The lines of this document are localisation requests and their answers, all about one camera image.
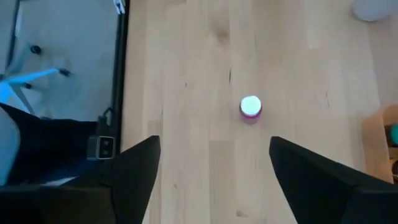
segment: wood grain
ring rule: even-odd
[[[365,171],[362,119],[396,99],[397,17],[361,22],[351,2],[132,1],[123,149],[162,141],[144,223],[295,223],[275,135]],[[246,95],[264,105],[254,125]]]

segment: white cap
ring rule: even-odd
[[[256,96],[247,96],[241,101],[241,110],[245,115],[255,116],[261,110],[261,101]]]

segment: floor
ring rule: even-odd
[[[4,69],[13,1],[1,1],[0,69]],[[53,75],[32,84],[38,91],[24,90],[37,116],[97,120],[111,104],[114,46],[118,15],[107,0],[22,1],[22,22],[17,54],[26,42],[43,48],[32,57],[26,72],[62,67],[69,78]]]
[[[123,149],[162,140],[144,223],[295,223],[271,136],[365,171],[361,121],[397,103],[398,15],[368,24],[351,3],[131,1]],[[246,95],[264,105],[251,126]]]

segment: light wood surface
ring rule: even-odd
[[[152,134],[162,140],[144,223],[295,223],[271,166],[271,136],[364,171],[361,121],[380,107],[377,80],[394,101],[397,57],[384,50],[398,49],[389,48],[391,25],[361,22],[350,8],[131,1],[123,149]],[[264,105],[254,125],[239,118],[246,95]]]

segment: teal object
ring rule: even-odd
[[[398,145],[398,124],[394,124],[390,130],[391,141]]]

